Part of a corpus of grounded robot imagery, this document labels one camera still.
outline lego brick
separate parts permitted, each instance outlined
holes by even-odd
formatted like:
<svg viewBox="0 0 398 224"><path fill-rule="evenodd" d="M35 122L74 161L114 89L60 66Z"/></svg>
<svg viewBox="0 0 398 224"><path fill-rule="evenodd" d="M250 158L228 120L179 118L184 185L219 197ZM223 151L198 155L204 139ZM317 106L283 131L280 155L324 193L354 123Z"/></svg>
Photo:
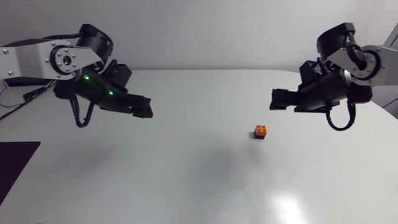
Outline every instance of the lego brick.
<svg viewBox="0 0 398 224"><path fill-rule="evenodd" d="M267 127L265 125L257 125L254 130L254 138L264 139L267 135Z"/></svg>

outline cable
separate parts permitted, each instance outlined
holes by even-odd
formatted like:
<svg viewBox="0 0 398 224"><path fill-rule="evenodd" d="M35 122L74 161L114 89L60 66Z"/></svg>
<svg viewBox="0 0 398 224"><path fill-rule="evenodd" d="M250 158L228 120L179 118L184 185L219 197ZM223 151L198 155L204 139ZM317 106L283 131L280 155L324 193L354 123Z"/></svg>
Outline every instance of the cable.
<svg viewBox="0 0 398 224"><path fill-rule="evenodd" d="M3 93L4 90L8 89L6 84L4 83L6 80L2 80L2 85L4 85L4 88L0 91L0 95L1 93Z"/></svg>
<svg viewBox="0 0 398 224"><path fill-rule="evenodd" d="M41 94L43 94L44 92L46 92L49 88L53 87L56 84L56 80L52 80L44 89L43 91L41 91L40 93L38 93L37 95L33 96L31 99L21 103L18 107L14 108L12 111L2 115L0 117L0 120L8 117L10 114L13 114L15 111L21 109L23 106L25 106L26 104L30 103L31 101L33 101L34 99L36 99L37 97L39 97Z"/></svg>
<svg viewBox="0 0 398 224"><path fill-rule="evenodd" d="M44 37L43 39L74 39L84 35L84 32L79 32L77 34L65 34L65 35L51 35Z"/></svg>
<svg viewBox="0 0 398 224"><path fill-rule="evenodd" d="M326 111L326 119L328 120L328 123L331 126L331 128L333 128L334 130L345 131L354 124L355 116L356 116L355 104L347 101L347 107L348 107L348 112L349 112L349 121L348 121L348 124L343 128L336 127L333 124L333 122L331 121L331 118L330 118L331 106L329 106L329 109Z"/></svg>
<svg viewBox="0 0 398 224"><path fill-rule="evenodd" d="M361 47L355 44L354 35L352 32L348 33L347 38L348 41L346 43L346 50L349 59L351 59L351 61L353 61L360 70L364 70L367 66L366 61L359 59L354 50L360 50Z"/></svg>
<svg viewBox="0 0 398 224"><path fill-rule="evenodd" d="M397 100L398 100L398 98L394 99L393 101L391 101L390 103L386 104L386 105L383 106L382 108L385 108L386 106L390 105L391 103L393 103L393 102L395 102L395 101L397 101Z"/></svg>
<svg viewBox="0 0 398 224"><path fill-rule="evenodd" d="M93 102L90 102L90 105L88 106L88 109L87 109L86 118L84 118L85 121L83 123L81 123L81 121L80 121L79 101L77 100L76 96L74 96L72 99L70 99L70 104L72 106L73 115L75 116L76 125L79 128L84 128L85 126L87 126L88 123L90 122L91 114L93 113L95 104Z"/></svg>

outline black mat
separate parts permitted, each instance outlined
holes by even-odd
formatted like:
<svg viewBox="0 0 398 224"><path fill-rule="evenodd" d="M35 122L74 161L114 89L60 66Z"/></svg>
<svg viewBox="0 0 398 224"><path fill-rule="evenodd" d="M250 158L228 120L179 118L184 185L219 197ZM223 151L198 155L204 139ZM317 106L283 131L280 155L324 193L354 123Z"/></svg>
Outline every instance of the black mat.
<svg viewBox="0 0 398 224"><path fill-rule="evenodd" d="M40 142L0 142L0 205Z"/></svg>

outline white table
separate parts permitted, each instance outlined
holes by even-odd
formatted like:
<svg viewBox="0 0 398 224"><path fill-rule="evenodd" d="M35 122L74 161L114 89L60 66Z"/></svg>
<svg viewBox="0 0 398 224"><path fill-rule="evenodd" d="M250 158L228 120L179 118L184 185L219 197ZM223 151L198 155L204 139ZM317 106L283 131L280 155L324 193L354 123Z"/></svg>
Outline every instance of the white table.
<svg viewBox="0 0 398 224"><path fill-rule="evenodd" d="M338 132L324 114L269 111L273 88L299 83L275 70L135 71L130 93L152 98L154 118L96 108L83 129L47 93L0 122L0 141L42 141L0 223L398 223L397 120L367 103ZM332 112L347 122L345 106ZM257 124L265 140L251 138Z"/></svg>

